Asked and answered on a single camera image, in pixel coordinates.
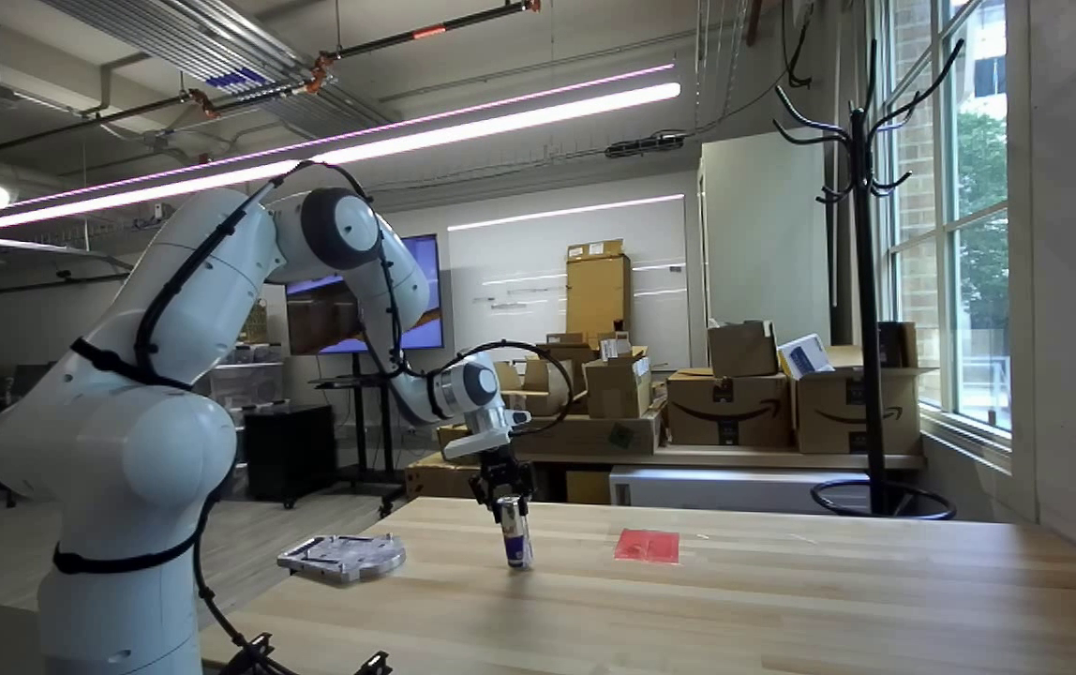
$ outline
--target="table surface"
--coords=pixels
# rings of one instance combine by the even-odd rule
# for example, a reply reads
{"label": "table surface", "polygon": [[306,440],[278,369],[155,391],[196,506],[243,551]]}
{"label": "table surface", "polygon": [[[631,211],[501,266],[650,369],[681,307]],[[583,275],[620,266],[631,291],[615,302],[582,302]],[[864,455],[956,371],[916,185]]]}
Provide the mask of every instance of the table surface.
{"label": "table surface", "polygon": [[[856,472],[864,455],[797,455],[748,445],[660,445],[657,455],[598,455],[598,450],[516,450],[532,465],[627,465],[627,467],[780,467],[780,472]],[[883,467],[921,467],[917,455],[883,455]]]}
{"label": "table surface", "polygon": [[[338,587],[283,576],[231,610],[292,670],[1073,670],[1076,544],[1028,526],[532,506],[508,575],[468,499],[415,499],[370,531],[408,564]],[[680,535],[680,564],[615,559],[621,529]],[[231,646],[202,634],[210,659]]]}

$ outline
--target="black cable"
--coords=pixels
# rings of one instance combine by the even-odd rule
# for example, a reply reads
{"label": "black cable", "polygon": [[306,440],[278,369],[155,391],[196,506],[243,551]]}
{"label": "black cable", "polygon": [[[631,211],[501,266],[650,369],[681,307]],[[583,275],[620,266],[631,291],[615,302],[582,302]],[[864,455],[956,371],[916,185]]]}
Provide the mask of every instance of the black cable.
{"label": "black cable", "polygon": [[483,340],[483,344],[472,344],[472,349],[463,349],[463,352],[455,352],[455,359],[445,359],[445,362],[433,369],[433,371],[445,371],[445,369],[455,369],[455,362],[463,359],[463,356],[498,352],[498,349],[535,352],[543,362],[552,362],[552,369],[563,374],[565,392],[570,392],[546,422],[540,422],[540,429],[521,429],[521,430],[513,430],[513,434],[543,434],[546,429],[557,429],[557,422],[570,417],[570,406],[573,406],[573,377],[570,377],[570,371],[563,369],[563,359],[552,359],[552,356],[546,356],[543,344],[498,337],[498,340]]}
{"label": "black cable", "polygon": [[270,634],[262,634],[257,640],[246,640],[231,621],[230,614],[218,606],[215,599],[215,587],[206,585],[206,575],[202,575],[202,531],[206,531],[206,520],[210,520],[210,509],[226,499],[226,485],[231,475],[235,462],[230,465],[226,481],[206,495],[202,509],[198,509],[198,520],[196,520],[196,551],[192,551],[192,569],[196,569],[196,592],[202,599],[202,606],[210,610],[210,619],[230,634],[230,640],[241,649],[230,664],[226,664],[226,675],[257,675],[257,670],[270,670],[270,675],[290,675],[290,666],[281,666],[278,659],[270,659]]}
{"label": "black cable", "polygon": [[267,180],[262,187],[255,187],[231,212],[226,212],[226,221],[218,227],[210,227],[210,237],[173,271],[173,276],[158,289],[155,302],[147,307],[147,316],[135,325],[135,369],[147,371],[151,377],[161,377],[155,369],[155,330],[165,316],[165,307],[182,291],[182,285],[196,276],[196,271],[235,234],[235,224],[243,221],[243,211],[262,197],[267,191],[272,191],[278,185],[283,185],[290,176],[296,176],[300,169],[306,169],[310,161],[292,165],[290,174]]}

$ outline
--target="white robotic arm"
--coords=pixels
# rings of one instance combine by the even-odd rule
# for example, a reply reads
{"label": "white robotic arm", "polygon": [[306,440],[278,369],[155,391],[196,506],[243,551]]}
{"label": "white robotic arm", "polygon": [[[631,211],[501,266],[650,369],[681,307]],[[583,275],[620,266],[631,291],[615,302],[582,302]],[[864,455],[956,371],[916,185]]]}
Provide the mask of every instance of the white robotic arm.
{"label": "white robotic arm", "polygon": [[192,385],[235,344],[262,281],[338,271],[396,410],[468,419],[451,459],[480,459],[480,499],[528,492],[506,442],[496,371],[458,359],[408,371],[396,334],[428,307],[428,281],[393,227],[352,191],[310,191],[272,212],[257,196],[206,196],[175,211],[97,325],[0,414],[0,481],[61,506],[57,569],[37,599],[47,670],[198,675],[192,555],[206,499],[235,459],[235,429]]}
{"label": "white robotic arm", "polygon": [[463,356],[443,371],[411,371],[401,334],[430,307],[430,285],[396,234],[357,196],[321,187],[272,205],[283,266],[270,281],[341,275],[357,297],[363,340],[408,422],[463,419],[472,434],[445,459],[477,459],[508,442],[513,417],[486,359]]}

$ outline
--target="tree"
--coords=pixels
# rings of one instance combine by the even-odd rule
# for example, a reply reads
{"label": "tree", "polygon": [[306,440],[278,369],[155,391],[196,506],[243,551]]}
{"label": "tree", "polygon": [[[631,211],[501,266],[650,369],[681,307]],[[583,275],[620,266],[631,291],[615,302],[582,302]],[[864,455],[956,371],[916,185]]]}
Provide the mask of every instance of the tree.
{"label": "tree", "polygon": [[[997,117],[956,117],[956,212],[1007,197],[1007,127]],[[1007,227],[959,234],[959,301],[974,330],[1007,330]]]}

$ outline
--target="black pole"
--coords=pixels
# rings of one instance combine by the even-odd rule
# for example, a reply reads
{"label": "black pole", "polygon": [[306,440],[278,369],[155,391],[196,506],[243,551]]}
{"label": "black pole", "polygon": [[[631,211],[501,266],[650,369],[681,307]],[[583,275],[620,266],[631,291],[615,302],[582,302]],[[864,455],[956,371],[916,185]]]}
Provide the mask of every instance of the black pole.
{"label": "black pole", "polygon": [[878,344],[878,275],[874,275],[874,221],[871,221],[871,136],[864,112],[852,112],[847,130],[852,180],[856,180],[856,254],[858,254],[858,302],[861,302],[861,392],[864,392],[864,462],[871,462],[871,512],[883,512],[883,459],[879,459],[879,344]]}
{"label": "black pole", "polygon": [[368,481],[370,459],[363,450],[363,377],[360,377],[360,356],[352,352],[352,417],[357,417],[357,481]]}

